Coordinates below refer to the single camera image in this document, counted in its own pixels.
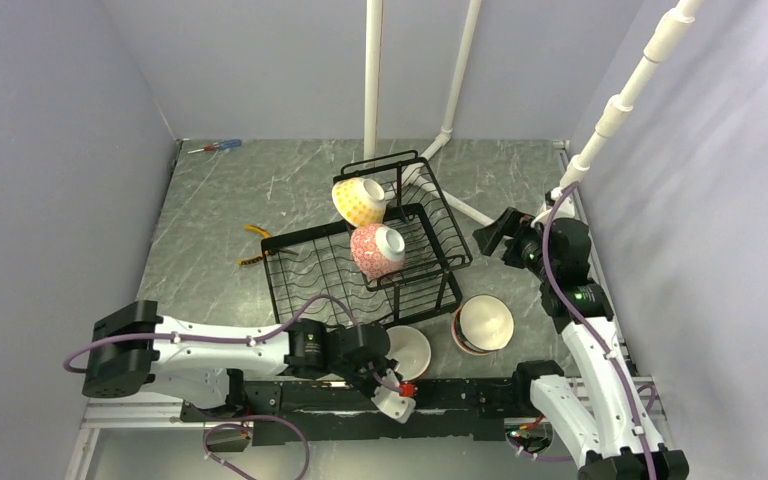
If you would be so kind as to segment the blue white patterned bowl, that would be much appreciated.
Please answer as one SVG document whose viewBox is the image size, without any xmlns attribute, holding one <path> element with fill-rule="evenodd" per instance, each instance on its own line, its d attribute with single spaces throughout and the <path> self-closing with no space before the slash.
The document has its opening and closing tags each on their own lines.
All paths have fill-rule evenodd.
<svg viewBox="0 0 768 480">
<path fill-rule="evenodd" d="M 388 357 L 397 362 L 395 371 L 404 380 L 421 377 L 428 369 L 432 351 L 427 337 L 410 326 L 394 326 L 387 330 L 390 341 Z"/>
</svg>

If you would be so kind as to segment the pink patterned bowl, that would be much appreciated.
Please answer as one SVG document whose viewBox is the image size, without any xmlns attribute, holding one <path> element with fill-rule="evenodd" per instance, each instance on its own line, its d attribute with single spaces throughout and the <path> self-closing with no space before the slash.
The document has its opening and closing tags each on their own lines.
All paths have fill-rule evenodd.
<svg viewBox="0 0 768 480">
<path fill-rule="evenodd" d="M 359 270 L 369 280 L 376 280 L 403 268 L 406 243 L 396 229 L 371 224 L 352 232 L 350 253 Z"/>
</svg>

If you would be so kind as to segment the yellow patterned bowl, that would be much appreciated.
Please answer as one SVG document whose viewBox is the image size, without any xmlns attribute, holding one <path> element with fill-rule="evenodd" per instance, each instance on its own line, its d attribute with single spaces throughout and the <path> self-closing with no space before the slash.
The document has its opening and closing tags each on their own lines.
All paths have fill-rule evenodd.
<svg viewBox="0 0 768 480">
<path fill-rule="evenodd" d="M 378 224 L 384 219 L 385 191 L 372 179 L 354 177 L 338 181 L 331 196 L 340 216 L 355 228 Z"/>
</svg>

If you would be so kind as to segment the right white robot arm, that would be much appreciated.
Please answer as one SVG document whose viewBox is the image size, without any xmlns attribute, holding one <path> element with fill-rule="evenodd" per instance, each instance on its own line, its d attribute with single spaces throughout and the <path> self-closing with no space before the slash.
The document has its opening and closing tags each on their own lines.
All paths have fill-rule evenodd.
<svg viewBox="0 0 768 480">
<path fill-rule="evenodd" d="M 512 376 L 515 409 L 549 421 L 580 479 L 688 478 L 686 455 L 667 446 L 640 398 L 608 296 L 590 275 L 588 226 L 572 218 L 540 226 L 509 207 L 473 237 L 484 255 L 503 245 L 505 265 L 539 280 L 541 305 L 572 354 L 590 402 L 584 406 L 575 396 L 556 362 L 528 361 Z"/>
</svg>

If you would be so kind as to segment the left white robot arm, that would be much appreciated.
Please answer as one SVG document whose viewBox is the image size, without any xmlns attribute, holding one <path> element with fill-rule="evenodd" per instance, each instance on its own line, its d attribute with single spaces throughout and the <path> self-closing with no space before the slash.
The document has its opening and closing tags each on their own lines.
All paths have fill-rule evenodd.
<svg viewBox="0 0 768 480">
<path fill-rule="evenodd" d="M 62 367 L 82 376 L 88 398 L 159 393 L 224 420 L 247 410 L 249 377 L 335 376 L 403 420 L 412 390 L 389 349 L 384 327 L 359 322 L 327 294 L 306 300 L 284 323 L 260 327 L 197 324 L 159 314 L 154 301 L 136 301 L 97 321 L 92 342 L 70 353 Z"/>
</svg>

